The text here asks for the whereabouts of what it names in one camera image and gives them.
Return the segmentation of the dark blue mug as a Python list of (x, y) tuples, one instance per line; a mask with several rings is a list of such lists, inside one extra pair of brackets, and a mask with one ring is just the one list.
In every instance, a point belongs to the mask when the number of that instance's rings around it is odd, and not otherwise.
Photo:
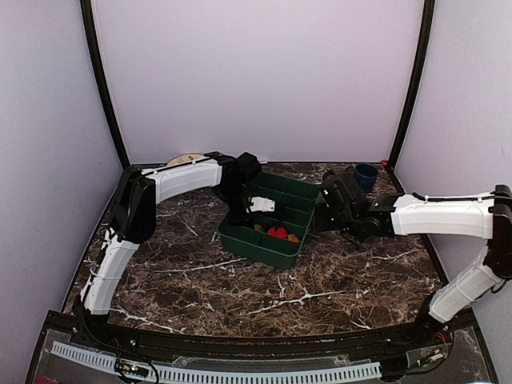
[(374, 188), (377, 178), (378, 169), (369, 163), (360, 163), (354, 168), (354, 179), (358, 186), (367, 194)]

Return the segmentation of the red yellow argyle sock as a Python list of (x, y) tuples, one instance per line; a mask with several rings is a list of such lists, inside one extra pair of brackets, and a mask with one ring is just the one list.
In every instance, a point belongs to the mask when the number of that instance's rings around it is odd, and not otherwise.
[(293, 243), (299, 243), (300, 238), (289, 232), (285, 227), (282, 226), (272, 226), (266, 232), (269, 236), (273, 236), (276, 238), (284, 239)]

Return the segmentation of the green divided organizer tray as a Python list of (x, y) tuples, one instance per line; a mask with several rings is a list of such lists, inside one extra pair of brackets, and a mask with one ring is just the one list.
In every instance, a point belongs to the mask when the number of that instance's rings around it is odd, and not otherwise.
[(319, 201), (316, 185), (261, 172), (247, 186), (250, 197), (276, 203), (273, 212), (254, 212), (251, 221), (235, 226), (224, 218), (218, 233), (225, 251), (289, 270), (296, 264)]

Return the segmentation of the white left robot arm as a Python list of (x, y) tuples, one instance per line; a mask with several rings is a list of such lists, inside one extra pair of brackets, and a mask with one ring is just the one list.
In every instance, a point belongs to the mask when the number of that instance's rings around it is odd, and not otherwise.
[(128, 261), (156, 231), (159, 203), (211, 188), (227, 204), (228, 221), (233, 225), (249, 224), (254, 213), (273, 213), (275, 200), (247, 191), (261, 171), (257, 157), (247, 152), (237, 157), (219, 152), (188, 154), (162, 167), (125, 168), (114, 192), (110, 224), (78, 299), (84, 311), (93, 316), (110, 312)]

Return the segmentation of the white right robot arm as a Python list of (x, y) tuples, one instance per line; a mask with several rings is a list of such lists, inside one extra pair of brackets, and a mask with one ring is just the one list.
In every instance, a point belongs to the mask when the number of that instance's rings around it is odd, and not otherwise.
[(369, 198), (350, 172), (324, 175), (318, 186), (320, 231), (337, 230), (356, 241), (425, 235), (468, 239), (480, 245), (475, 258), (428, 297), (408, 330), (416, 347), (427, 346), (439, 327), (511, 279), (511, 189), (459, 196), (381, 194)]

